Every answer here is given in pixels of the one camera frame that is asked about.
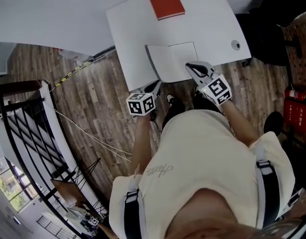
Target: red book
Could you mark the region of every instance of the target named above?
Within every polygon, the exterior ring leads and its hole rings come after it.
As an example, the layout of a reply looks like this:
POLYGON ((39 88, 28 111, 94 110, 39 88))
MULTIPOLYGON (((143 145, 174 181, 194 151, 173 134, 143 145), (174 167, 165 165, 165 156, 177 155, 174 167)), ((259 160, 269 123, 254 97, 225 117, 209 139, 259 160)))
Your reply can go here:
POLYGON ((180 0, 150 0, 158 20, 185 14, 180 0))

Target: book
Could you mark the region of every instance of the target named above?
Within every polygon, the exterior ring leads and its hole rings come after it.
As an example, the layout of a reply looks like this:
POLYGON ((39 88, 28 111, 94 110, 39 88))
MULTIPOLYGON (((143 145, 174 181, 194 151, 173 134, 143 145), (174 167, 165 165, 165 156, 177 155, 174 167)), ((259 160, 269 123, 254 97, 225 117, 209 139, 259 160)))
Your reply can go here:
POLYGON ((180 0, 150 0, 158 20, 185 14, 180 0))
POLYGON ((179 82, 191 79, 186 63, 197 61, 193 42, 172 46, 145 46, 148 59, 157 78, 162 82, 179 82))

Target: fire extinguisher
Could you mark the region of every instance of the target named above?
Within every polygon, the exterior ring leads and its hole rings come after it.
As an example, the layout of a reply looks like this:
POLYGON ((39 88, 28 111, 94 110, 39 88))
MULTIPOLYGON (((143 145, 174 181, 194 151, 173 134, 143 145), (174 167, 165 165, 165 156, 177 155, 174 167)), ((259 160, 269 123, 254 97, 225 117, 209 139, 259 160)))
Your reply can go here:
POLYGON ((306 99, 306 92, 302 90, 286 89, 284 94, 286 98, 292 98, 298 101, 304 101, 306 99))

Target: white desk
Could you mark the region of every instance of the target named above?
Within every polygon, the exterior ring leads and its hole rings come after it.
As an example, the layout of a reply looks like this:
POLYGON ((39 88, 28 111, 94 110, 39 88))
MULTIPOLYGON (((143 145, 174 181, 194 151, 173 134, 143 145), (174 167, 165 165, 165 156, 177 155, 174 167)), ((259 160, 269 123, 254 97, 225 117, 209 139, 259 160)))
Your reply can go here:
POLYGON ((186 14, 158 21, 149 0, 128 0, 106 11, 128 89, 157 80, 145 45, 194 42, 198 60, 212 65, 249 58, 241 28, 226 0, 181 0, 186 14), (231 42, 237 40, 240 49, 231 42))

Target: floor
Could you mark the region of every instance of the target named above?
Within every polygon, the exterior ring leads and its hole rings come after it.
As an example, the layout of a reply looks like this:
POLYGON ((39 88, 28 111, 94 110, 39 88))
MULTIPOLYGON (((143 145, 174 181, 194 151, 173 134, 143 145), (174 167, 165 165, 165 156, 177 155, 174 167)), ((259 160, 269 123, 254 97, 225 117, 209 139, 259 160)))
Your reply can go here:
MULTIPOLYGON (((285 35, 290 36, 293 32, 300 32, 300 29, 306 31, 306 17, 297 22, 285 29, 285 35)), ((301 64, 305 65, 306 36, 299 36, 304 44, 304 58, 301 64)), ((294 51, 289 49, 289 53, 291 63, 299 66, 294 51)), ((7 81, 45 79, 54 86, 75 66, 73 61, 59 57, 56 49, 19 44, 9 59, 10 75, 7 81)), ((273 111, 283 113, 284 89, 288 85, 285 67, 265 65, 254 59, 246 68, 243 68, 240 62, 232 62, 216 66, 216 69, 222 72, 229 82, 237 107, 260 133, 263 132, 263 125, 269 113, 273 111)), ((305 79, 306 76, 302 75, 301 81, 305 79)), ((163 84, 162 95, 157 104, 156 122, 159 127, 168 110, 164 94, 173 93, 181 98, 189 109, 192 107, 193 86, 192 80, 163 84)), ((128 114, 126 108, 125 100, 129 92, 116 52, 66 80, 53 91, 53 95, 58 110, 75 121, 83 130, 116 148, 126 152, 132 151, 135 120, 128 114)), ((100 164, 93 172, 93 180, 98 189, 109 198, 114 178, 127 175, 130 162, 124 158, 130 159, 131 156, 114 150, 124 157, 121 158, 81 133, 67 120, 62 119, 62 122, 79 159, 90 165, 97 158, 101 158, 100 164)), ((151 143, 153 152, 156 152, 160 133, 153 123, 152 128, 151 143)), ((302 202, 294 213, 306 212, 306 195, 302 202)))

